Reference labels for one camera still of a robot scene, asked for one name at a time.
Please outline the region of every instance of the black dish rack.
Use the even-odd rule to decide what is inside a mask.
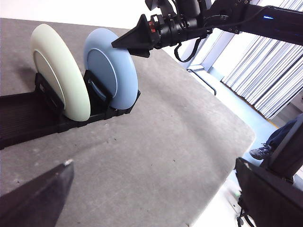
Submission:
[[[91,81],[106,96],[105,100],[95,93]],[[33,92],[0,96],[0,149],[114,116],[129,114],[135,105],[126,110],[110,107],[111,93],[89,70],[85,71],[84,82],[91,108],[90,117],[85,122],[76,122],[63,115],[64,104],[40,73],[36,74],[36,88]]]

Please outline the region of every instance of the sneaker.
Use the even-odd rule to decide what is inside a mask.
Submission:
[[[262,160],[265,159],[266,157],[270,156],[273,151],[272,151],[272,147],[267,144],[267,143],[262,143],[262,147],[257,148],[257,149],[253,149],[250,151],[250,155],[257,159],[257,160]]]

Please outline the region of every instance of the red component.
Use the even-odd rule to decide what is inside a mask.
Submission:
[[[148,25],[150,26],[150,29],[151,29],[151,32],[152,32],[152,33],[156,32],[155,26],[153,25],[153,22],[152,22],[152,21],[149,21],[149,22],[148,22]]]

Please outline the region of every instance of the gray table surface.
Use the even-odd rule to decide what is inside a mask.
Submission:
[[[1,95],[34,89],[29,40],[41,23],[1,19]],[[84,73],[84,41],[97,27],[47,24]],[[198,218],[254,133],[164,51],[133,60],[142,95],[131,114],[5,148],[2,194],[72,158],[58,227],[186,227]]]

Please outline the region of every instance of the jeans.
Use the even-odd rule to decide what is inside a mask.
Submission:
[[[269,144],[273,149],[276,149],[301,115],[303,115],[303,113],[298,115],[295,119],[287,122],[283,127],[274,131],[266,143]]]

